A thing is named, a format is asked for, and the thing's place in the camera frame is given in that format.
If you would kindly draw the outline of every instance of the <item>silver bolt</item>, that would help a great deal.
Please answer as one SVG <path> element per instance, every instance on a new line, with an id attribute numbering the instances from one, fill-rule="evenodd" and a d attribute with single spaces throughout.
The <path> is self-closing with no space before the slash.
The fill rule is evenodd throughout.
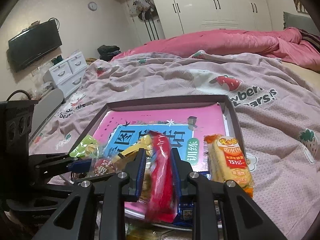
<path id="1" fill-rule="evenodd" d="M 199 177 L 199 173 L 193 171 L 189 173 L 189 176 L 193 179 L 196 179 Z"/>
<path id="2" fill-rule="evenodd" d="M 235 187 L 236 186 L 236 183 L 233 180 L 227 180 L 226 184 L 228 187 Z"/>
<path id="3" fill-rule="evenodd" d="M 81 182 L 81 187 L 89 187 L 90 186 L 90 181 L 84 180 Z"/>
<path id="4" fill-rule="evenodd" d="M 124 171 L 118 173 L 118 177 L 121 178 L 121 179 L 124 179 L 127 176 L 128 176 L 128 174 L 126 172 L 124 172 Z"/>

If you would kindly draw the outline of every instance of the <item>wall-mounted black television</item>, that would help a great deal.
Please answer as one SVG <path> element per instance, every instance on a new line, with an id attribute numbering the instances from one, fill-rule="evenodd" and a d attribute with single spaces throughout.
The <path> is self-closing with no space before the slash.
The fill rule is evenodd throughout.
<path id="1" fill-rule="evenodd" d="M 8 43 L 8 60 L 15 72 L 62 45 L 54 19 L 23 31 Z"/>

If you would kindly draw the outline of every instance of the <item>orange snack wrapper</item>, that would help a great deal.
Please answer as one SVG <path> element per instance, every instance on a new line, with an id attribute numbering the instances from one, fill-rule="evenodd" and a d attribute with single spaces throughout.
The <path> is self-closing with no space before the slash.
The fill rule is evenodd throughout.
<path id="1" fill-rule="evenodd" d="M 204 141 L 208 144 L 211 180 L 222 183 L 234 180 L 253 197 L 254 182 L 237 139 L 213 134 L 205 136 Z"/>

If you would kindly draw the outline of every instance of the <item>pink book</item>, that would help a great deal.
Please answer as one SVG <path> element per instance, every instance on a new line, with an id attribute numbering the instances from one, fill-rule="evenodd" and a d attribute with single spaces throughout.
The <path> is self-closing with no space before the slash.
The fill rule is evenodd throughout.
<path id="1" fill-rule="evenodd" d="M 148 111 L 109 111 L 102 119 L 93 137 L 104 148 L 104 155 L 112 156 L 127 149 L 154 130 L 165 134 L 172 147 L 177 147 L 180 158 L 188 161 L 194 171 L 208 171 L 204 153 L 205 135 L 225 135 L 221 106 L 163 109 Z M 144 214 L 142 203 L 125 203 L 126 209 Z"/>

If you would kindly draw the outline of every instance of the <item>green label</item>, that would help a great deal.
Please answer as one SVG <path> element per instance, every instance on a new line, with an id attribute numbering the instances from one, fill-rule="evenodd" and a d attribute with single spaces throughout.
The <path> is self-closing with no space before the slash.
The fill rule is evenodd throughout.
<path id="1" fill-rule="evenodd" d="M 186 161 L 191 165 L 196 165 L 199 160 L 199 140 L 190 138 L 187 143 Z"/>

